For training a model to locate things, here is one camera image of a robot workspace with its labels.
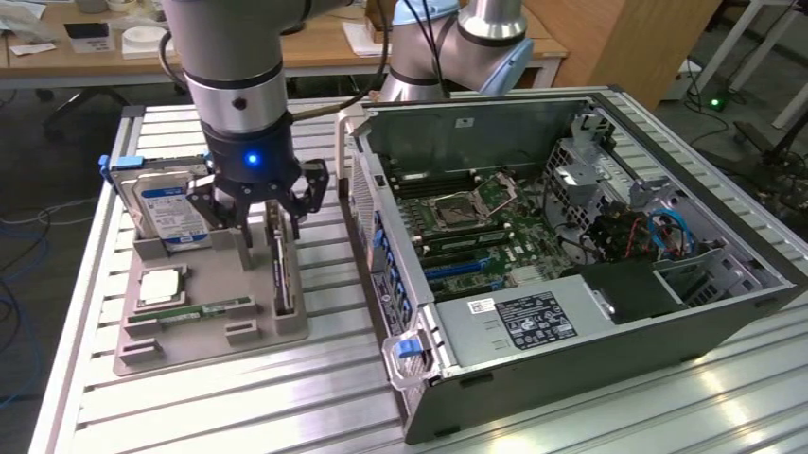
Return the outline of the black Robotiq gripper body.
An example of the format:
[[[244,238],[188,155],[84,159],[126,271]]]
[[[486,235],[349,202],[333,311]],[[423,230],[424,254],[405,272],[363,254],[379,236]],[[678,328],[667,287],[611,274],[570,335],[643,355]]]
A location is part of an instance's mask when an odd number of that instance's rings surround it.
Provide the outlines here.
[[[234,183],[275,184],[289,190],[301,175],[293,156],[289,123],[275,123],[260,131],[230,133],[201,124],[214,170]]]

